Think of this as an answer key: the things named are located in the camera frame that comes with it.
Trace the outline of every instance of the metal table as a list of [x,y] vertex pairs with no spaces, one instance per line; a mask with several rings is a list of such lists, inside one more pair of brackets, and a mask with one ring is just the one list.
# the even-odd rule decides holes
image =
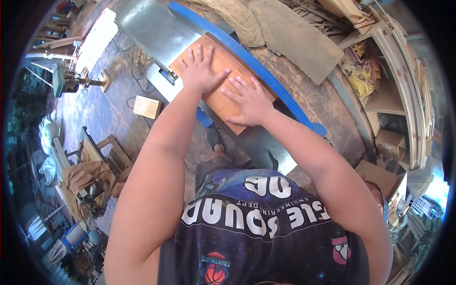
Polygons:
[[[244,47],[220,28],[182,5],[171,2],[165,6],[154,0],[133,0],[117,14],[114,21],[119,29],[154,59],[155,62],[147,71],[147,78],[169,102],[183,88],[183,83],[168,66],[201,35],[210,32],[271,87],[279,96],[276,101],[282,105],[284,114],[321,136],[326,135],[325,128],[321,124],[310,122],[285,88]],[[247,127],[240,135],[236,135],[202,100],[196,117],[206,127],[215,122],[241,147],[255,166],[276,169],[283,175],[296,167],[296,162],[288,151],[264,128]]]

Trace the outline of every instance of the hand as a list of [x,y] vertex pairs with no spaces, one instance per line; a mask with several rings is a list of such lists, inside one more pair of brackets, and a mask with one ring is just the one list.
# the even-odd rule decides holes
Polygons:
[[213,52],[214,47],[209,47],[208,54],[203,60],[201,45],[198,45],[195,58],[193,58],[193,50],[191,48],[188,49],[187,64],[179,58],[184,87],[192,88],[203,94],[211,91],[212,88],[219,84],[231,72],[229,69],[225,69],[219,74],[212,73],[211,62]]
[[241,115],[226,118],[227,122],[243,124],[246,126],[262,125],[264,119],[269,116],[271,111],[275,111],[271,101],[263,92],[261,84],[251,77],[250,81],[255,86],[253,89],[244,79],[236,77],[230,78],[229,82],[236,88],[239,95],[222,88],[222,93],[241,105]]

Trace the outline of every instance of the machine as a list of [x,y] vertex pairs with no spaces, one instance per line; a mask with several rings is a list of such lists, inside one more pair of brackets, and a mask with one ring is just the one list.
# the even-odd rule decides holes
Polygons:
[[90,85],[99,86],[103,93],[106,93],[111,85],[111,78],[107,71],[102,69],[97,80],[92,80],[88,77],[88,71],[77,74],[74,70],[64,66],[61,62],[57,64],[57,68],[52,74],[52,86],[54,88],[54,96],[60,98],[62,93],[76,93],[80,85],[84,88]]

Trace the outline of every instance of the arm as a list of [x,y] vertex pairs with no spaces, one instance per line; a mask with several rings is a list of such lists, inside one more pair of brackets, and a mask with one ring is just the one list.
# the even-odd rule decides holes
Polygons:
[[213,47],[201,46],[188,66],[180,59],[184,88],[160,114],[136,159],[116,205],[105,258],[108,284],[156,282],[159,247],[174,236],[183,211],[184,159],[203,93],[229,69],[214,75]]
[[375,198],[355,170],[322,137],[279,113],[255,78],[255,89],[241,78],[231,80],[240,96],[222,92],[241,105],[242,114],[227,118],[245,125],[261,125],[290,153],[312,179],[317,196],[331,218],[364,242],[370,284],[385,284],[391,270],[393,246]]

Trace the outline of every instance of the basketball logo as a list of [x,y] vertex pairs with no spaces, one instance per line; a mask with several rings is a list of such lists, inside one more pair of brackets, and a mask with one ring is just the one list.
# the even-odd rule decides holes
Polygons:
[[211,264],[206,267],[204,281],[209,285],[220,285],[226,278],[225,269],[222,266]]
[[204,281],[208,285],[221,285],[228,278],[228,268],[231,262],[225,260],[225,256],[217,251],[202,255],[201,261],[207,263],[203,268]]

